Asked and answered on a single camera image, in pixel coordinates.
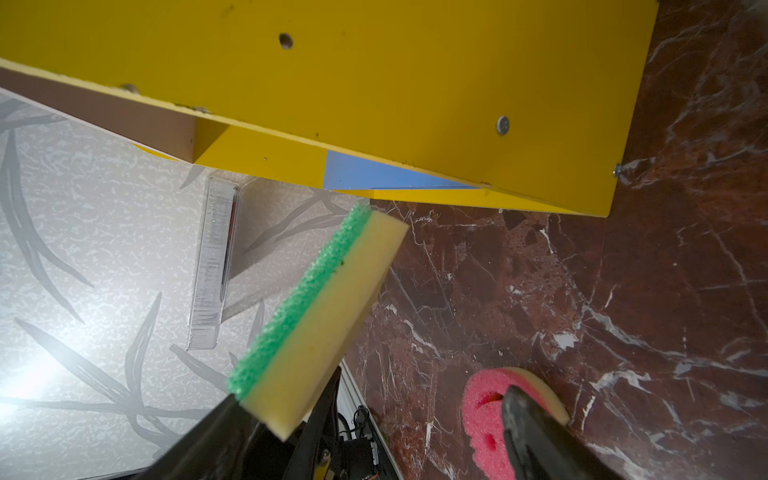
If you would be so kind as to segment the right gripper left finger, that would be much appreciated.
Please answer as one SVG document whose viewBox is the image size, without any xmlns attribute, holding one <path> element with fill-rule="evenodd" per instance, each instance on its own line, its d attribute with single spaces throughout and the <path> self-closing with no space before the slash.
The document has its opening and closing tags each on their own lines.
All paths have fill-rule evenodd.
<svg viewBox="0 0 768 480">
<path fill-rule="evenodd" d="M 138 479 L 330 479 L 340 440 L 337 368 L 309 419 L 286 441 L 227 396 Z"/>
</svg>

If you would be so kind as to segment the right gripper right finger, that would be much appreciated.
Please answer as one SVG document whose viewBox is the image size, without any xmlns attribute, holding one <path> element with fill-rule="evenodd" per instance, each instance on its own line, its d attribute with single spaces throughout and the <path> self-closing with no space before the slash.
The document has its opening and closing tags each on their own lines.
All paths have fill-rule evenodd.
<svg viewBox="0 0 768 480">
<path fill-rule="evenodd" d="M 501 419 L 517 479 L 621 480 L 521 388 L 511 386 L 506 391 Z"/>
</svg>

